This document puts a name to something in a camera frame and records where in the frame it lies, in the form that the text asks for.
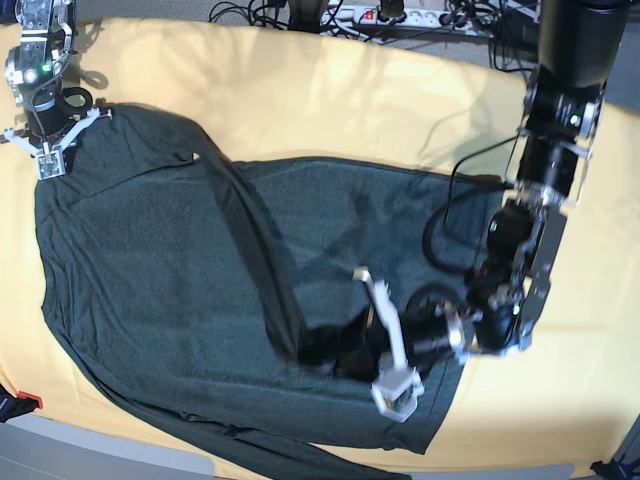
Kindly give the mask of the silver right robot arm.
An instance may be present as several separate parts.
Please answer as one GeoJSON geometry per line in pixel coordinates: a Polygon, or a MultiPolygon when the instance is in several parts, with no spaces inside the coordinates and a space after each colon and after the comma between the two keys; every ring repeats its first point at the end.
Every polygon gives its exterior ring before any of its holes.
{"type": "Polygon", "coordinates": [[[77,3],[17,1],[14,11],[22,31],[8,53],[5,78],[26,115],[29,143],[39,148],[62,138],[93,106],[89,91],[62,85],[76,54],[77,3]]]}

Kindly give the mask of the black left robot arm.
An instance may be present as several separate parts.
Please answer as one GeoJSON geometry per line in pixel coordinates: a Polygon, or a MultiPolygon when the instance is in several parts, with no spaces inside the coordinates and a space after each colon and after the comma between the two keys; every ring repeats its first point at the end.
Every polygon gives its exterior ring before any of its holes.
{"type": "Polygon", "coordinates": [[[410,298],[396,335],[375,321],[358,353],[366,366],[385,372],[393,354],[402,353],[425,372],[450,356],[497,356],[530,346],[566,226],[562,206],[583,187],[631,8],[628,1],[542,3],[537,66],[518,131],[524,149],[510,183],[514,196],[489,222],[485,259],[464,270],[464,298],[430,284],[410,298]]]}

